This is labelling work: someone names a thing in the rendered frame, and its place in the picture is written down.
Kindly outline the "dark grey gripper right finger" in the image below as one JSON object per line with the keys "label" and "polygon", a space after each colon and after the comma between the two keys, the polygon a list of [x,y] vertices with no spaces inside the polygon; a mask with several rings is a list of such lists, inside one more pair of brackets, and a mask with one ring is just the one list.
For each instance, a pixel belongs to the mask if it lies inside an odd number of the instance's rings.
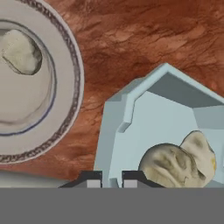
{"label": "dark grey gripper right finger", "polygon": [[142,171],[123,171],[122,188],[152,187],[160,188],[161,185],[148,180]]}

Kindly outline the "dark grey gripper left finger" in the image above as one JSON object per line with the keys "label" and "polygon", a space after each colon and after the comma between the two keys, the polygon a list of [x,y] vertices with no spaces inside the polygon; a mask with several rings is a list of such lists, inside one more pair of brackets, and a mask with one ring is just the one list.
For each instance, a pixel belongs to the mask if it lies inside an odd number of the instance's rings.
{"label": "dark grey gripper left finger", "polygon": [[102,188],[102,172],[82,171],[76,180],[70,181],[61,186],[61,188],[72,187]]}

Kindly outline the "pale blue tupperware container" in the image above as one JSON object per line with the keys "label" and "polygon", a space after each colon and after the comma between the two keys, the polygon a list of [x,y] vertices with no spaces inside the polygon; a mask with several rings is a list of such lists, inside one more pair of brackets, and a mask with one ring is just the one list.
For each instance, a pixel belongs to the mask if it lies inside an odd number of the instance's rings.
{"label": "pale blue tupperware container", "polygon": [[137,171],[156,144],[181,144],[200,130],[216,155],[210,187],[224,188],[224,97],[164,63],[109,98],[104,105],[94,168],[104,187],[122,187],[123,171]]}

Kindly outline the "cream dumpling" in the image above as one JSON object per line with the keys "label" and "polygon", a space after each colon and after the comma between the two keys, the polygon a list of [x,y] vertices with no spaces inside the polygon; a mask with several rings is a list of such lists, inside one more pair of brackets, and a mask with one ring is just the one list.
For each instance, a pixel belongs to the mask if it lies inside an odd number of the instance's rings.
{"label": "cream dumpling", "polygon": [[216,156],[204,134],[199,130],[190,132],[182,141],[180,147],[191,154],[198,170],[205,176],[206,186],[214,177],[216,171]]}
{"label": "cream dumpling", "polygon": [[138,170],[144,176],[166,188],[204,187],[206,177],[194,158],[172,143],[160,143],[149,148],[143,155]]}
{"label": "cream dumpling", "polygon": [[34,75],[42,65],[42,52],[35,41],[19,30],[7,31],[1,40],[2,57],[17,74]]}

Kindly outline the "pale grey flat object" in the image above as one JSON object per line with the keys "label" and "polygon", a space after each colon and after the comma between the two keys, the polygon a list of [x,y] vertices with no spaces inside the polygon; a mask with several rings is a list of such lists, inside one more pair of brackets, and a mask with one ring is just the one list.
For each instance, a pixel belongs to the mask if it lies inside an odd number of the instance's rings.
{"label": "pale grey flat object", "polygon": [[0,171],[0,188],[58,188],[66,183],[68,180],[21,172]]}

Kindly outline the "white plate with patterned rim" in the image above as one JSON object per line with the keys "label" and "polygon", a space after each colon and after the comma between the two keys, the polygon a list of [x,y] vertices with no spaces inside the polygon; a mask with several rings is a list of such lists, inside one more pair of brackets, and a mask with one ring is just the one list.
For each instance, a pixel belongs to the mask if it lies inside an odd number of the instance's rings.
{"label": "white plate with patterned rim", "polygon": [[[41,51],[36,74],[15,73],[2,58],[10,30],[29,36]],[[73,125],[83,93],[81,52],[60,14],[44,0],[0,0],[0,165],[49,151]]]}

